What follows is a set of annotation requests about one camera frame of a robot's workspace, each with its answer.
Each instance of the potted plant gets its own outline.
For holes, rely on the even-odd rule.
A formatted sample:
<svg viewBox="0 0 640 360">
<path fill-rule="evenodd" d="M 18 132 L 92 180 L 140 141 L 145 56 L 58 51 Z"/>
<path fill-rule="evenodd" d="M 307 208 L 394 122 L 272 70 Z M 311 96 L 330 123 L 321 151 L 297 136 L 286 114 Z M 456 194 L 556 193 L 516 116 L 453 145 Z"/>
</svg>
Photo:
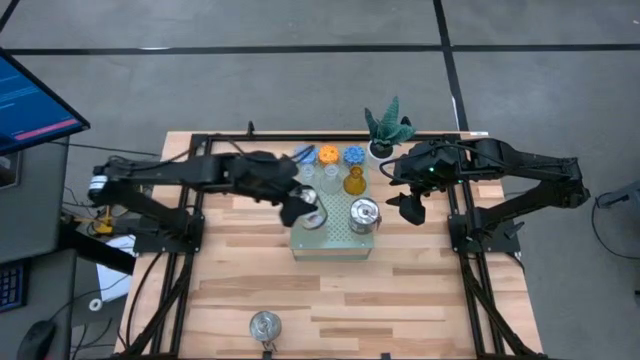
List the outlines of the potted plant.
<svg viewBox="0 0 640 360">
<path fill-rule="evenodd" d="M 367 146 L 369 165 L 377 169 L 378 166 L 393 157 L 393 146 L 399 145 L 409 140 L 416 132 L 411 127 L 408 117 L 403 117 L 398 123 L 398 112 L 400 105 L 398 97 L 394 97 L 391 105 L 387 108 L 382 120 L 375 119 L 371 111 L 364 109 L 364 118 L 369 126 L 369 136 L 371 141 Z"/>
</svg>

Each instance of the amber glass bottle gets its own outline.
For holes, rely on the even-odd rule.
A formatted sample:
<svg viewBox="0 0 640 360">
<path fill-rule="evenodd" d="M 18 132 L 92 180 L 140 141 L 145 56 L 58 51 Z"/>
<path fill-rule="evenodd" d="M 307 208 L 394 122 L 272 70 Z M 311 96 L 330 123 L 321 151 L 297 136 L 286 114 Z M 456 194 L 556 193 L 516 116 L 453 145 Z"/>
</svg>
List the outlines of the amber glass bottle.
<svg viewBox="0 0 640 360">
<path fill-rule="evenodd" d="M 362 176 L 362 168 L 353 166 L 349 171 L 349 176 L 344 178 L 344 191 L 351 195 L 360 195 L 367 189 L 367 181 Z"/>
</svg>

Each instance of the wooden tabletop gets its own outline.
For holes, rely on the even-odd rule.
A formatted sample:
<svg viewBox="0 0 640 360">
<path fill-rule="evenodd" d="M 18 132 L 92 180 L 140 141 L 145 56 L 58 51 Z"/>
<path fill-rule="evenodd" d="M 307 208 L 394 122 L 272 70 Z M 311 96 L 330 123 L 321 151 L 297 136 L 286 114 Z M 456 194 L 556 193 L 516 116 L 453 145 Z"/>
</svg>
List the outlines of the wooden tabletop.
<svg viewBox="0 0 640 360">
<path fill-rule="evenodd" d="M 168 133 L 163 157 L 187 149 L 191 134 Z M 245 151 L 291 154 L 299 143 L 239 145 Z M 411 146 L 404 144 L 396 154 Z M 215 143 L 213 151 L 234 150 Z M 260 358 L 262 344 L 251 338 L 249 320 L 268 310 L 283 322 L 276 340 L 277 358 L 379 358 L 384 352 L 405 359 L 473 358 L 459 259 L 450 248 L 446 225 L 450 213 L 446 194 L 423 198 L 426 222 L 414 226 L 399 216 L 397 208 L 384 203 L 407 189 L 391 187 L 384 176 L 371 173 L 369 189 L 383 222 L 369 260 L 361 262 L 296 262 L 289 250 L 289 230 L 280 224 L 279 207 L 238 196 L 206 195 L 206 229 L 195 257 L 180 357 Z M 474 183 L 472 190 L 477 206 L 503 201 L 499 181 Z M 175 207 L 179 193 L 179 187 L 156 187 L 153 197 Z M 464 208 L 461 189 L 457 194 Z M 153 257 L 147 254 L 137 260 L 125 314 Z M 158 306 L 166 258 L 158 261 L 141 292 L 132 338 Z M 487 260 L 498 309 L 526 345 L 542 351 L 522 269 L 503 254 L 487 254 Z M 176 276 L 180 267 L 178 263 Z M 491 352 L 488 321 L 484 311 L 480 313 Z M 173 318 L 172 310 L 165 325 L 164 350 Z"/>
</svg>

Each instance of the metal can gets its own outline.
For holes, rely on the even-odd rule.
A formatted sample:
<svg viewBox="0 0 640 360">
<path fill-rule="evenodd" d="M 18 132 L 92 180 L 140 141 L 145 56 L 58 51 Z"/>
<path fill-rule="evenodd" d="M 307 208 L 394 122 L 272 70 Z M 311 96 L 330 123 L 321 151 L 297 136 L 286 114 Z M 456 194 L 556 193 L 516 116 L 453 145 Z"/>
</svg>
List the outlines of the metal can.
<svg viewBox="0 0 640 360">
<path fill-rule="evenodd" d="M 359 198 L 351 204 L 349 227 L 356 234 L 365 235 L 377 229 L 382 222 L 378 204 L 370 198 Z"/>
<path fill-rule="evenodd" d="M 325 209 L 322 201 L 320 201 L 318 192 L 311 186 L 303 185 L 300 187 L 299 197 L 304 202 L 318 207 L 318 210 L 300 216 L 299 219 L 302 227 L 307 230 L 315 230 L 324 225 L 327 221 L 328 214 L 327 209 Z"/>
<path fill-rule="evenodd" d="M 269 311 L 260 311 L 253 315 L 249 322 L 251 336 L 262 342 L 265 348 L 275 340 L 282 331 L 282 322 L 278 315 Z"/>
</svg>

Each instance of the succulent plant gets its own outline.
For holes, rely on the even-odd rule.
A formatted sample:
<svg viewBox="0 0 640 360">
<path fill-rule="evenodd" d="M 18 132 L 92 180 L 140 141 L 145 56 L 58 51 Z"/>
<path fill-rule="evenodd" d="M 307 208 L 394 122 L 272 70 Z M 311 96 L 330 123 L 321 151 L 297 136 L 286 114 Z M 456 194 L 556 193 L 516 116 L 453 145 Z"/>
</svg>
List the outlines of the succulent plant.
<svg viewBox="0 0 640 360">
<path fill-rule="evenodd" d="M 403 117 L 402 121 L 398 123 L 399 111 L 400 104 L 397 96 L 393 98 L 382 120 L 375 119 L 369 109 L 364 109 L 364 117 L 369 126 L 369 136 L 379 151 L 411 139 L 416 132 L 415 129 L 411 127 L 411 122 L 408 117 Z"/>
</svg>

